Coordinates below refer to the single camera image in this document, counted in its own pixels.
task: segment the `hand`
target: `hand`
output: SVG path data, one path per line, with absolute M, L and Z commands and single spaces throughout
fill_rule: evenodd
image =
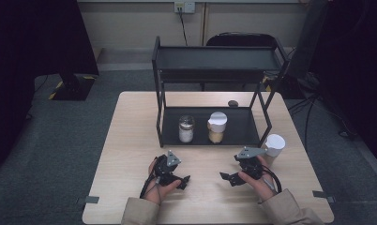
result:
M 267 167 L 267 162 L 261 156 L 257 156 L 257 158 L 261 161 L 262 165 Z M 244 172 L 238 172 L 238 176 L 253 187 L 256 194 L 261 198 L 262 202 L 265 202 L 276 195 L 276 191 L 272 190 L 264 181 L 265 179 L 269 184 L 273 184 L 273 178 L 271 178 L 270 174 L 264 172 L 263 176 L 259 180 L 253 179 Z
M 153 167 L 156 164 L 156 161 L 157 159 L 154 159 L 154 161 L 148 167 L 149 174 L 153 171 Z M 169 192 L 176 189 L 182 182 L 181 180 L 175 180 L 168 186 L 163 187 L 159 184 L 156 184 L 156 179 L 157 178 L 154 178 L 150 182 L 143 197 L 144 199 L 156 204 L 161 204 L 165 200 L 166 195 L 169 194 Z

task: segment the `black chair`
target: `black chair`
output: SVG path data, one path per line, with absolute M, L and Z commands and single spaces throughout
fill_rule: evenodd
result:
M 250 47 L 272 47 L 276 48 L 274 38 L 266 34 L 225 32 L 208 39 L 206 46 L 250 46 Z

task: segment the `small dark round object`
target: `small dark round object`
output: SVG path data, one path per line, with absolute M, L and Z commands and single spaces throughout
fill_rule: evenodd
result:
M 236 100 L 229 100 L 230 107 L 238 107 L 238 102 Z

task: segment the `light wood tabletop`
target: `light wood tabletop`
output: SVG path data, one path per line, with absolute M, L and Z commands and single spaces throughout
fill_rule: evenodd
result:
M 269 93 L 262 93 L 267 99 Z M 251 92 L 166 92 L 168 106 L 227 106 L 236 100 L 248 106 Z M 256 99 L 253 115 L 258 132 L 266 123 Z M 280 94 L 268 108 L 272 129 L 285 139 L 286 146 L 271 170 L 282 188 L 288 188 L 300 207 L 310 207 L 325 222 L 334 215 L 324 198 L 313 196 L 323 191 Z M 266 224 L 269 223 L 258 198 L 249 185 L 231 187 L 219 172 L 240 171 L 234 155 L 244 146 L 165 145 L 159 146 L 156 121 L 156 92 L 123 92 L 116 104 L 113 120 L 104 143 L 89 196 L 98 203 L 87 203 L 83 211 L 86 224 L 119 224 L 128 197 L 139 197 L 147 170 L 154 157 L 172 150 L 182 160 L 174 175 L 191 175 L 184 190 L 168 195 L 158 214 L 158 224 Z

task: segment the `sleeve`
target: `sleeve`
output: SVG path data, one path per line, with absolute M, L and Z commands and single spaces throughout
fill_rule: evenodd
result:
M 323 224 L 311 209 L 300 209 L 288 189 L 263 202 L 262 206 L 273 224 Z
M 128 198 L 122 225 L 152 225 L 157 223 L 159 205 L 144 199 Z

